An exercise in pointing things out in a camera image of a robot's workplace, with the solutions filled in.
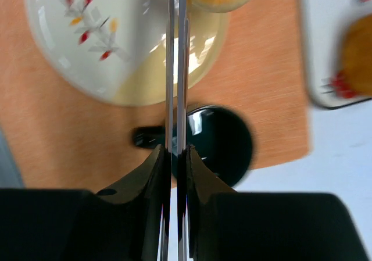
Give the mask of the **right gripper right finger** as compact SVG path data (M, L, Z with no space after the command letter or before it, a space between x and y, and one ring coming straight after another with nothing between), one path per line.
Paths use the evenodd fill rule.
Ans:
M352 218L329 193L237 192L193 146L186 153L194 260L367 260Z

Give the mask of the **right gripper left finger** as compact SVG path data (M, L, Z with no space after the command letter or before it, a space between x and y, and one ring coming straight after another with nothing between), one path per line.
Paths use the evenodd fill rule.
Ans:
M167 152L91 192L1 189L2 260L156 260L169 233Z

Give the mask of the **large sugared ring pastry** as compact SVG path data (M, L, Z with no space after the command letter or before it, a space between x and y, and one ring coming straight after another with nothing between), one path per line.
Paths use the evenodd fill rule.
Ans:
M371 15L353 22L342 40L340 93L344 98L371 96Z

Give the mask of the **metal bread tongs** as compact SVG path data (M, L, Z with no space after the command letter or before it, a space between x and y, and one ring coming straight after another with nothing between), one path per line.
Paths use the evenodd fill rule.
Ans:
M188 259L187 92L191 0L167 0L166 27L166 163L176 172L178 260Z

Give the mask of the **dark green cup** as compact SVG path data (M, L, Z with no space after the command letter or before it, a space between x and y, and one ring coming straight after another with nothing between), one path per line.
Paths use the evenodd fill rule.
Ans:
M249 126L234 111L217 105L189 108L187 144L193 145L205 166L230 187L249 170L253 137ZM173 112L172 162L177 164L177 110ZM166 126L137 127L131 132L133 145L153 150L166 141Z

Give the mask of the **orange cloth placemat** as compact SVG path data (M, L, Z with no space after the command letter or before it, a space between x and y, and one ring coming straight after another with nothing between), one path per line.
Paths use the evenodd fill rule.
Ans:
M296 0L252 0L231 15L222 52L188 92L191 108L223 105L250 124L252 167L310 149ZM1 0L1 127L24 183L97 191L140 165L148 151L130 132L163 122L165 105L117 107L63 80L31 38L24 0Z

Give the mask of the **cream two-tone plate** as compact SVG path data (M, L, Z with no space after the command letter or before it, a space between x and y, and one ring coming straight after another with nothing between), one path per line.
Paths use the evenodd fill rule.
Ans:
M167 0L25 0L35 42L74 87L105 102L166 98Z

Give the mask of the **strawberry print tray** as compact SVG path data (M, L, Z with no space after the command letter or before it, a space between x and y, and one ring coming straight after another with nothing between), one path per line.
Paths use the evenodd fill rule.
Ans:
M341 70L341 42L348 27L371 13L371 0L298 0L301 16L306 89L324 109L369 101L336 82Z

